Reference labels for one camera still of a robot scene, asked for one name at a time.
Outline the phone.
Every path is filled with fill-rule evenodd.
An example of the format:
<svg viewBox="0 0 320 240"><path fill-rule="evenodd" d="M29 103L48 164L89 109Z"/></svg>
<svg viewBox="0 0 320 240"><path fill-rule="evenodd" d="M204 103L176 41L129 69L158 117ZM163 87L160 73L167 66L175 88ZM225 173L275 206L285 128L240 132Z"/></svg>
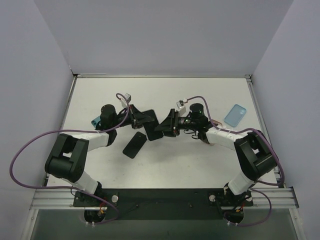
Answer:
<svg viewBox="0 0 320 240"><path fill-rule="evenodd" d="M143 127L147 135L147 139L152 142L152 141L163 138L164 134L162 131L155 131L155 128L159 125L159 121L155 111L153 109L150 109L150 110L144 111L143 113L153 118L153 121L146 122L143 124Z"/></svg>
<svg viewBox="0 0 320 240"><path fill-rule="evenodd" d="M214 119L212 119L212 122L214 124L214 126L218 127L218 128L222 128L223 127L223 124L219 121L216 121ZM208 143L210 146L214 146L215 144L214 143Z"/></svg>

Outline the black smartphone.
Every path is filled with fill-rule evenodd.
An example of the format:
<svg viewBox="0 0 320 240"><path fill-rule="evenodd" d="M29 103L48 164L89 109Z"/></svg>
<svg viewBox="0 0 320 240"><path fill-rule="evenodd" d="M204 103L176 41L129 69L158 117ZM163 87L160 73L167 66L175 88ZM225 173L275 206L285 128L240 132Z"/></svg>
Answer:
<svg viewBox="0 0 320 240"><path fill-rule="evenodd" d="M143 134L142 132L138 131L132 137L132 139L129 141L129 143L125 146L122 153L125 156L127 156L131 159L134 159L146 141L147 141L147 136L145 134Z"/></svg>

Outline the teal smartphone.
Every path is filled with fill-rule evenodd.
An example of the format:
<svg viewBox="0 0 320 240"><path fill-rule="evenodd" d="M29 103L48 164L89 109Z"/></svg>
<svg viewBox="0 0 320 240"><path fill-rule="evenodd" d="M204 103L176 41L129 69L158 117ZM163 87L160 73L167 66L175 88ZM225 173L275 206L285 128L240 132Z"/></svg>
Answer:
<svg viewBox="0 0 320 240"><path fill-rule="evenodd" d="M101 121L100 116L97 116L95 119L91 121L91 125L95 128L100 121Z"/></svg>

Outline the light blue phone case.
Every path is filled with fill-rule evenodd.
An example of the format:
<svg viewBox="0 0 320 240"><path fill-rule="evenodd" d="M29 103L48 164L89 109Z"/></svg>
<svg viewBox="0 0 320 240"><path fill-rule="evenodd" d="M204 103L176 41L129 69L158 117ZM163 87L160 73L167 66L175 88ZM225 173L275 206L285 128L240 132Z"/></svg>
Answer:
<svg viewBox="0 0 320 240"><path fill-rule="evenodd" d="M235 104L224 118L224 123L235 128L243 119L247 109L239 104Z"/></svg>

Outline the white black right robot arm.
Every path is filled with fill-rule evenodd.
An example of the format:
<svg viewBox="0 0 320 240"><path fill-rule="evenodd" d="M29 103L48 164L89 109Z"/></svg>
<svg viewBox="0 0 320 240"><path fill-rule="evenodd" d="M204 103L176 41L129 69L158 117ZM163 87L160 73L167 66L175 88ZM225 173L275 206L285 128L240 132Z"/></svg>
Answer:
<svg viewBox="0 0 320 240"><path fill-rule="evenodd" d="M227 199L240 197L258 183L262 176L278 166L260 131L234 133L218 127L211 117L205 115L204 106L200 103L192 104L187 116L180 116L179 111L172 108L155 130L166 137L176 137L181 130L190 130L205 144L220 145L235 151L240 172L223 187Z"/></svg>

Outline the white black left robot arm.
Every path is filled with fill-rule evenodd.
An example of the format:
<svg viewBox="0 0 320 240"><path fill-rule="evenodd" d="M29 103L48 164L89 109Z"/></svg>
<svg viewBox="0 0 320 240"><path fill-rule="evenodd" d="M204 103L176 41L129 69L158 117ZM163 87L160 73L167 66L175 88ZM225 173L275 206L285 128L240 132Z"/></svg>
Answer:
<svg viewBox="0 0 320 240"><path fill-rule="evenodd" d="M99 119L95 121L94 132L58 135L44 170L86 192L84 199L90 205L96 206L103 199L102 185L85 172L88 152L112 145L117 137L118 127L144 128L146 133L137 132L123 150L125 155L134 158L147 140L154 141L159 138L154 131L158 124L153 109L141 112L131 104L116 112L112 104L106 104L101 108Z"/></svg>

